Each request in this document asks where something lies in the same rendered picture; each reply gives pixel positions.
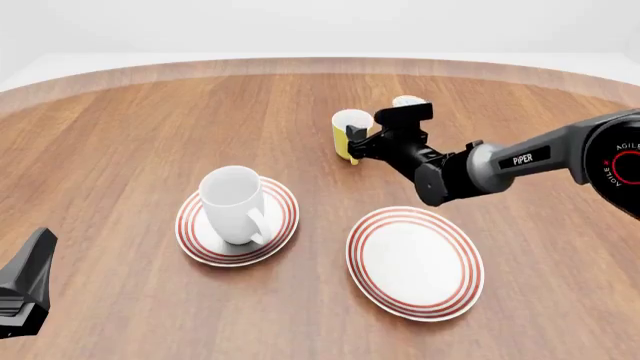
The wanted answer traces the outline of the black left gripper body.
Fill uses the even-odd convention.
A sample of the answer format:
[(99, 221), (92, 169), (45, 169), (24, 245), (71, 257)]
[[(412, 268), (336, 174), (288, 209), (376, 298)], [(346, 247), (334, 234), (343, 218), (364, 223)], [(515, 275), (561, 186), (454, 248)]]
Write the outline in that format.
[(0, 337), (35, 336), (48, 317), (50, 302), (0, 288)]

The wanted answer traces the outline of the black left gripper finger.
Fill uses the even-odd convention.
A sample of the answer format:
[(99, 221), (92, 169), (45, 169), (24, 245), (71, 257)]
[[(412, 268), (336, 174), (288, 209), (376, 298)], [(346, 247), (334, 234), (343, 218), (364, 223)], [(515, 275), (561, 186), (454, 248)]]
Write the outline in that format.
[(15, 298), (50, 308), (49, 278), (57, 236), (39, 227), (0, 269), (0, 299)]

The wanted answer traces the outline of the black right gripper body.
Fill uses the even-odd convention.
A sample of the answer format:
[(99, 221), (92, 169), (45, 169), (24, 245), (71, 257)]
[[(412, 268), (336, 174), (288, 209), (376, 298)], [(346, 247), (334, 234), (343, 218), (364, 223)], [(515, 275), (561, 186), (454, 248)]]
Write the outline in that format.
[(391, 161), (394, 150), (394, 131), (383, 129), (359, 142), (348, 141), (348, 153), (360, 160), (370, 158), (379, 161)]

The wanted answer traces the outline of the yellow and white mug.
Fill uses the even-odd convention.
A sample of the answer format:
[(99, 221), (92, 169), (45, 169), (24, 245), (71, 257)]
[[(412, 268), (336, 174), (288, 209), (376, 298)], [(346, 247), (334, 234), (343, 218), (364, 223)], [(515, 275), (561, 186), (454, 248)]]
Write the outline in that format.
[(374, 125), (374, 118), (364, 110), (345, 109), (340, 110), (332, 116), (334, 147), (337, 155), (350, 161), (352, 165), (359, 164), (359, 161), (352, 158), (348, 153), (348, 140), (345, 134), (347, 125), (355, 125), (360, 128), (368, 128), (368, 136)]

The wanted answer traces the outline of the white plate with red rings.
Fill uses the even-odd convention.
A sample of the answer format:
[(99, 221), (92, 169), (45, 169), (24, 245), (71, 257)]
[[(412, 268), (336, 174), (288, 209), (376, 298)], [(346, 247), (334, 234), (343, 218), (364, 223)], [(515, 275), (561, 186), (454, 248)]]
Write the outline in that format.
[(482, 257), (448, 219), (411, 206), (389, 206), (354, 224), (345, 246), (356, 286), (390, 314), (420, 322), (451, 320), (481, 296)]
[(209, 224), (199, 194), (193, 193), (182, 204), (175, 221), (176, 240), (182, 250), (200, 263), (219, 267), (248, 266), (280, 251), (298, 226), (298, 202), (289, 188), (280, 182), (263, 176), (261, 183), (265, 217), (274, 233), (270, 242), (266, 245), (255, 242), (231, 245), (223, 241)]

